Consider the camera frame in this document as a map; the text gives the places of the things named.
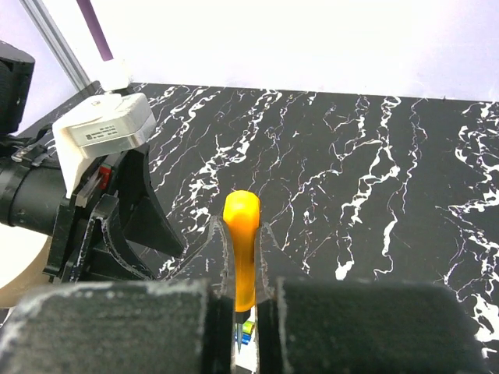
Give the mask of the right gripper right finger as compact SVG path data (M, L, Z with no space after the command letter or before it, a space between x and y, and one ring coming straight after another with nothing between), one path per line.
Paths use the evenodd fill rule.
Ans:
M274 297L279 277L310 278L301 266L281 250L268 222L263 222L257 231L255 250L257 304Z

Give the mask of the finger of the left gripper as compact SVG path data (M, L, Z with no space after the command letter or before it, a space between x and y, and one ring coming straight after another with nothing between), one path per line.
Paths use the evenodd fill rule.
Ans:
M119 168L117 192L120 223L127 240L173 257L184 246L168 222L155 194L147 143L126 152Z
M122 232L119 200L104 194L90 220L97 235L90 245L88 272L95 280L152 281L154 272L133 251Z

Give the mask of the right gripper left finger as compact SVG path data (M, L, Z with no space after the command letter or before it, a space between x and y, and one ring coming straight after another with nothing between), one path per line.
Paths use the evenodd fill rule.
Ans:
M207 237L201 247L184 262L173 278L175 297L182 304L183 299L199 296L194 291L195 283L207 281L217 298L235 303L235 266L232 253L232 240L221 216L209 220Z

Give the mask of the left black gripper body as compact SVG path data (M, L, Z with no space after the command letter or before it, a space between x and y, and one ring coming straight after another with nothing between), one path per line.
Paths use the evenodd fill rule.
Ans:
M37 281L116 280L116 162L98 158L67 193L54 161L1 160L1 222L46 238L28 267Z

